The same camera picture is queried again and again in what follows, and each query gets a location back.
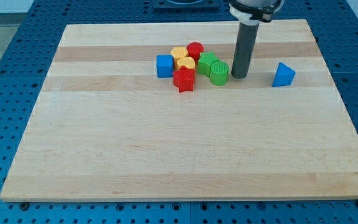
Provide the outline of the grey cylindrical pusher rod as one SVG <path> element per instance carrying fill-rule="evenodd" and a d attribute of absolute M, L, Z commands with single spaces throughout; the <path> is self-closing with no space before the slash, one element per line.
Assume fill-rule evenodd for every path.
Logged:
<path fill-rule="evenodd" d="M 247 76 L 259 25 L 249 26 L 240 23 L 231 74 L 236 79 Z"/>

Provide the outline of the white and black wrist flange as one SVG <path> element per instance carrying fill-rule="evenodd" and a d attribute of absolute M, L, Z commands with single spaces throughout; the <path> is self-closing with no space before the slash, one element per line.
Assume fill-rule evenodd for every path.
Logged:
<path fill-rule="evenodd" d="M 255 26 L 270 22 L 283 5 L 284 0 L 229 0 L 229 12 L 241 24 Z"/>

